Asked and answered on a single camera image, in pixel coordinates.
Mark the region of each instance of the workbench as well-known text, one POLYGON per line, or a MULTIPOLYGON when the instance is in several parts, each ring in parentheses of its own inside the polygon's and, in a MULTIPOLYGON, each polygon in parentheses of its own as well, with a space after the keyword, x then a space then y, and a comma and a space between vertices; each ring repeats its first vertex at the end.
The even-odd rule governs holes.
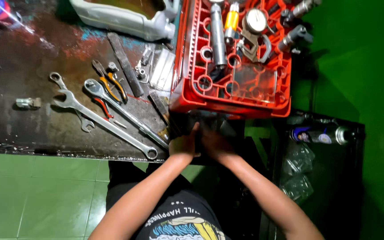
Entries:
MULTIPOLYGON (((29 150, 51 148, 85 151, 61 156, 147 161, 140 150, 98 124, 95 128, 89 127, 90 133, 83 132, 74 110, 58 107, 53 102, 54 96, 61 94, 58 85, 49 79, 49 74, 58 72, 81 104, 104 117, 101 107, 85 94, 83 85, 86 79, 99 78, 92 67, 93 59, 105 67, 114 62, 120 68, 106 38, 107 31, 82 23, 68 0, 13 0, 10 5, 22 15, 24 26, 16 30, 0 28, 0 143, 13 146, 0 148, 0 152, 32 154, 29 150), (17 98, 29 97, 40 97, 42 107, 38 110, 16 107, 17 98)), ((149 43, 122 34, 120 38, 131 65, 135 66, 145 44, 149 43)), ((157 50, 164 47, 162 43, 155 44, 157 50)), ((121 70, 117 76, 125 79, 121 70)), ((163 130, 166 125, 148 99, 148 84, 141 84, 145 94, 139 98, 134 98, 126 80, 121 84, 129 96, 123 108, 154 132, 163 130)), ((127 127, 127 133, 157 149, 157 160, 168 157, 166 151, 139 133, 136 126, 114 109, 111 113, 127 127)))

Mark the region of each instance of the open-end wrench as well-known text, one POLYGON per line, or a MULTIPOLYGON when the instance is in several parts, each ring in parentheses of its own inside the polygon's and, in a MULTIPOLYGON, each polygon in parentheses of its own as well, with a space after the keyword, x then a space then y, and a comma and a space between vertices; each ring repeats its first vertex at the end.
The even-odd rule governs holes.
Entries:
POLYGON ((110 98, 110 96, 105 93, 103 86, 101 84, 99 84, 98 81, 96 81, 94 79, 87 79, 84 82, 84 88, 89 93, 91 93, 93 96, 97 96, 97 97, 109 102, 110 105, 112 105, 116 110, 118 110, 118 112, 120 112, 122 115, 127 117, 131 122, 133 122, 139 128, 139 130, 141 132, 148 135, 155 142, 157 142, 163 148, 168 150, 168 144, 157 133, 153 132, 152 129, 148 125, 140 122, 140 120, 138 120, 135 116, 131 115, 131 113, 129 113, 126 110, 124 110, 123 108, 121 108, 119 103, 112 100, 110 98))
MULTIPOLYGON (((61 75, 56 72, 50 73, 50 79, 55 81, 57 85, 59 85, 60 89, 67 90, 66 85, 63 82, 63 79, 61 78, 61 75)), ((83 117, 80 112, 75 110, 76 114, 78 115, 79 119, 81 120, 81 129, 84 132, 90 132, 90 130, 87 128, 87 126, 92 126, 94 128, 94 123, 87 118, 83 117)))
POLYGON ((119 136, 121 139, 125 140, 129 144, 135 146, 139 150, 141 150, 145 156, 149 159, 155 159, 158 156, 158 151, 151 146, 147 146, 143 143, 141 143, 139 140, 133 138, 128 133, 124 132, 117 126, 113 125, 112 123, 109 123, 107 120, 105 120, 103 117, 100 117, 99 115, 95 114, 93 111, 89 110, 88 108, 84 107, 79 103, 76 99, 73 93, 69 90, 59 90, 60 93, 63 93, 66 95, 66 100, 64 102, 54 100, 54 102, 62 108, 73 108, 84 114, 85 116, 89 117, 96 123, 100 124, 102 127, 108 129, 109 131, 113 132, 117 136, 119 136))

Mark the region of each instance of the wire cutter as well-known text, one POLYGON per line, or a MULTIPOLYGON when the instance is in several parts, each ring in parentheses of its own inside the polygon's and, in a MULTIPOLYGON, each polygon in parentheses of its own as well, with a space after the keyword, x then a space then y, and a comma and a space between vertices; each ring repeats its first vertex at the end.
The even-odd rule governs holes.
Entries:
POLYGON ((109 112, 109 109, 108 109, 108 106, 106 105, 106 103, 100 99, 99 97, 93 97, 93 100, 95 100, 97 103, 99 103, 99 105, 102 107, 103 111, 104 111, 104 114, 106 115, 107 118, 105 118, 109 123, 112 123, 114 124, 115 126, 117 127, 123 127, 123 128, 127 128, 124 124, 118 122, 117 120, 115 120, 115 116, 110 114, 109 112))
POLYGON ((122 85, 114 79, 114 76, 112 73, 106 73, 106 70, 104 69, 104 67, 102 66, 102 64, 99 62, 99 61, 96 61, 96 60, 93 60, 93 67, 97 70, 97 72, 99 72, 100 74, 100 81, 103 82, 104 84, 104 87, 106 88, 106 91, 118 102, 121 102, 120 99, 118 97, 116 97, 116 95, 112 92, 112 90, 110 89, 109 87, 109 84, 108 84, 108 81, 107 79, 109 79, 113 84, 115 84, 115 86, 118 88, 118 90, 120 91, 120 94, 121 94, 121 98, 122 100, 124 101, 124 103, 126 104, 127 101, 128 101, 128 97, 127 97, 127 94, 125 93, 125 90, 124 88, 122 87, 122 85))

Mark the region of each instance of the spray can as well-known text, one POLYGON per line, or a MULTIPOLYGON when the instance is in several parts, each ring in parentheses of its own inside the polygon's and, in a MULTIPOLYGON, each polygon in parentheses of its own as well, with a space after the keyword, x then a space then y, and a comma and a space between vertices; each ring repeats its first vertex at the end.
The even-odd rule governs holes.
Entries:
POLYGON ((0 25, 9 29, 14 29, 21 25, 20 15, 13 13, 10 5, 5 0, 0 0, 0 25))
POLYGON ((354 134, 344 126, 302 126, 293 128, 290 137, 296 142, 344 145, 354 134))

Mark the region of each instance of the black t-shirt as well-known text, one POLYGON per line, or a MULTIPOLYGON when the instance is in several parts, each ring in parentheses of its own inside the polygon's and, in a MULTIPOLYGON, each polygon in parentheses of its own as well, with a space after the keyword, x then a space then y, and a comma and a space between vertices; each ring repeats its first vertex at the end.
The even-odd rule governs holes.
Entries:
MULTIPOLYGON (((117 187, 121 186, 108 191, 107 209, 119 199, 116 192, 120 189, 117 187)), ((163 196, 132 239, 230 240, 220 229, 220 224, 206 200, 191 190, 183 189, 163 196)))

